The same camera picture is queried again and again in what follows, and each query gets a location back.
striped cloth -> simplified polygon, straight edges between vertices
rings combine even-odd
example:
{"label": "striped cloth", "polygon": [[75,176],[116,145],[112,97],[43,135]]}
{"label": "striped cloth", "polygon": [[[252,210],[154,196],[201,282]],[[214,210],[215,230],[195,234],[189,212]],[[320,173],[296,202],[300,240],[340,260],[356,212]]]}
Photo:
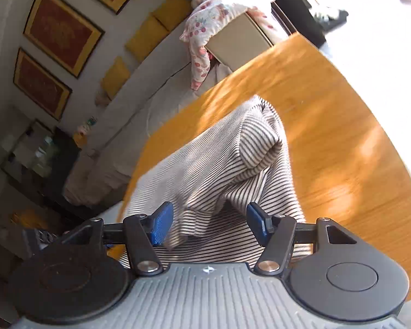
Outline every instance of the striped cloth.
{"label": "striped cloth", "polygon": [[[152,214],[173,203],[174,219],[164,246],[170,262],[248,262],[263,248],[245,221],[249,202],[268,214],[304,222],[292,182],[283,124],[268,102],[255,95],[137,182],[125,216]],[[311,253],[296,245],[294,256]],[[121,263],[128,267],[126,254]]]}

floral cloth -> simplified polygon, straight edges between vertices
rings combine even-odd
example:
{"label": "floral cloth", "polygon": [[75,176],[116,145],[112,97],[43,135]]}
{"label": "floral cloth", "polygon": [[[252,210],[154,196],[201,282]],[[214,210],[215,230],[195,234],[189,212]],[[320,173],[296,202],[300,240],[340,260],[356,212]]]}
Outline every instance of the floral cloth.
{"label": "floral cloth", "polygon": [[266,36],[277,43],[284,32],[271,14],[275,0],[195,0],[198,7],[192,12],[180,39],[189,44],[192,56],[192,85],[198,90],[210,70],[210,58],[205,45],[233,19],[247,12]]}

yellow cushion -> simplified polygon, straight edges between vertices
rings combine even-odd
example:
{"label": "yellow cushion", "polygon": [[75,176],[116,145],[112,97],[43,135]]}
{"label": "yellow cushion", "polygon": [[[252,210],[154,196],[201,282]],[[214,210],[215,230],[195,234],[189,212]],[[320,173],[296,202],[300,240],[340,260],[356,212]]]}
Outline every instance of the yellow cushion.
{"label": "yellow cushion", "polygon": [[131,72],[126,67],[122,57],[117,57],[100,84],[108,94],[108,97],[113,100],[130,76]]}
{"label": "yellow cushion", "polygon": [[154,16],[149,15],[125,47],[139,62],[143,62],[168,34],[168,30]]}
{"label": "yellow cushion", "polygon": [[166,0],[152,14],[167,30],[172,31],[183,22],[191,12],[192,7],[188,0]]}

wooden table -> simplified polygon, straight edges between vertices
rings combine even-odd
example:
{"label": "wooden table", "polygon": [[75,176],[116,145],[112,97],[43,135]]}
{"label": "wooden table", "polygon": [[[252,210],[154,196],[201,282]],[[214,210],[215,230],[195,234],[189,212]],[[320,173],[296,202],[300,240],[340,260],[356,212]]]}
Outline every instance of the wooden table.
{"label": "wooden table", "polygon": [[365,103],[298,34],[238,69],[152,135],[124,203],[142,174],[253,94],[273,104],[284,123],[307,221],[331,217],[397,261],[411,281],[408,171]]}

blue gripper pad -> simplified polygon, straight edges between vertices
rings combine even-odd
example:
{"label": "blue gripper pad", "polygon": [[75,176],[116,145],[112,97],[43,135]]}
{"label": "blue gripper pad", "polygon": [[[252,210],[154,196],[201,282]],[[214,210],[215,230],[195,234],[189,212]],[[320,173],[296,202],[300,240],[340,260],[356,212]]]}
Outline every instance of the blue gripper pad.
{"label": "blue gripper pad", "polygon": [[253,232],[254,237],[260,246],[266,247],[273,233],[268,231],[266,224],[266,214],[256,203],[251,202],[247,206],[247,224]]}
{"label": "blue gripper pad", "polygon": [[173,205],[171,202],[164,202],[149,217],[151,232],[149,240],[152,246],[159,246],[163,243],[173,222]]}

